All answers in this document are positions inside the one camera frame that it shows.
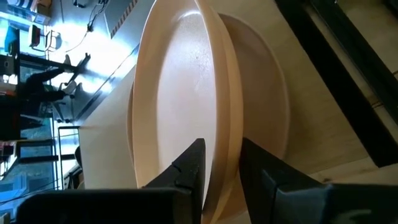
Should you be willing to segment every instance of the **wooden surface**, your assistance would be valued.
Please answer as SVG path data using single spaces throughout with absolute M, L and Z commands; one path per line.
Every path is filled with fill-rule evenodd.
M 257 30 L 282 67 L 291 105 L 288 164 L 312 174 L 368 156 L 274 1 L 211 2 Z
M 382 4 L 381 0 L 365 1 L 339 1 L 339 5 L 351 22 L 357 27 L 363 37 L 369 42 L 378 56 L 386 64 L 391 72 L 398 69 L 395 62 L 395 55 L 398 55 L 398 19 Z M 351 77 L 359 86 L 364 96 L 368 99 L 375 112 L 379 115 L 384 125 L 388 128 L 395 140 L 398 140 L 398 125 L 387 113 L 384 105 L 377 99 L 371 87 L 356 69 L 344 50 L 340 47 L 333 34 L 328 30 L 323 21 L 316 15 L 311 7 L 307 7 L 307 12 L 311 15 L 317 27 L 326 37 L 328 43 L 337 53 Z M 334 182 L 336 179 L 349 175 L 363 174 L 376 170 L 372 160 L 367 157 L 358 161 L 332 167 L 332 169 L 322 170 L 311 174 L 311 177 L 321 182 Z
M 382 185 L 398 185 L 398 164 L 382 167 L 371 172 L 351 175 L 334 182 L 339 184 L 382 184 Z
M 137 188 L 127 146 L 127 106 L 134 68 L 80 128 L 85 189 Z

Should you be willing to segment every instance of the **beige plate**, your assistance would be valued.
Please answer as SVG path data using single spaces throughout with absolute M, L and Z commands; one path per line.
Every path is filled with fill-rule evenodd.
M 238 62 L 217 19 L 206 1 L 154 3 L 141 39 L 127 129 L 138 187 L 196 138 L 205 139 L 203 223 L 214 223 L 228 200 L 243 135 Z
M 241 71 L 243 135 L 283 158 L 290 110 L 282 70 L 269 47 L 251 27 L 233 17 L 220 16 L 232 39 Z M 237 176 L 220 220 L 235 217 L 246 209 L 240 177 Z

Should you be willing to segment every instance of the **white surface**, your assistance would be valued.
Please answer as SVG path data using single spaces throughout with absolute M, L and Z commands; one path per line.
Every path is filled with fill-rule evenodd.
M 137 188 L 127 145 L 126 117 L 134 69 L 80 128 L 86 189 Z

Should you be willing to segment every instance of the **glass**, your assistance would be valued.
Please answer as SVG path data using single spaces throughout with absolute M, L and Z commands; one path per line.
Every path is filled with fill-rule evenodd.
M 54 130 L 58 129 L 58 123 L 54 124 Z M 56 132 L 57 139 L 57 153 L 61 155 L 70 155 L 74 154 L 77 147 L 80 145 L 79 143 L 79 135 L 76 129 L 62 129 L 60 130 L 60 136 L 58 136 L 58 132 Z M 77 160 L 63 160 L 62 162 L 57 162 L 57 175 L 58 176 L 66 176 L 73 168 L 78 166 Z
M 18 164 L 0 181 L 0 215 L 11 214 L 15 219 L 18 206 L 27 198 L 57 189 L 54 162 Z
M 52 146 L 28 146 L 21 147 L 21 158 L 52 156 Z

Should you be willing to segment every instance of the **plate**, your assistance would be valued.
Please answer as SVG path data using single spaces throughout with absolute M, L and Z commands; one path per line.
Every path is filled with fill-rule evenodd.
M 288 140 L 290 109 L 287 87 L 274 54 L 249 25 L 220 14 L 238 58 L 243 91 L 243 135 L 278 158 Z M 220 220 L 247 210 L 239 173 Z
M 154 3 L 141 38 L 127 129 L 138 187 L 196 138 L 205 139 L 202 223 L 216 222 L 228 200 L 243 136 L 238 61 L 217 19 L 206 1 Z
M 134 68 L 132 68 L 132 69 L 134 69 L 134 76 L 135 76 L 136 66 L 134 66 Z M 130 152 L 130 157 L 131 157 L 131 160 L 132 160 L 132 164 L 134 164 L 134 154 L 132 152 L 132 94 L 133 94 L 133 89 L 134 88 L 132 86 L 131 89 L 130 89 L 129 104 L 127 106 L 127 123 L 126 123 L 127 124 L 126 125 L 126 127 L 127 127 L 127 130 L 126 130 L 126 133 L 127 133 L 127 145 L 129 147 L 129 152 Z

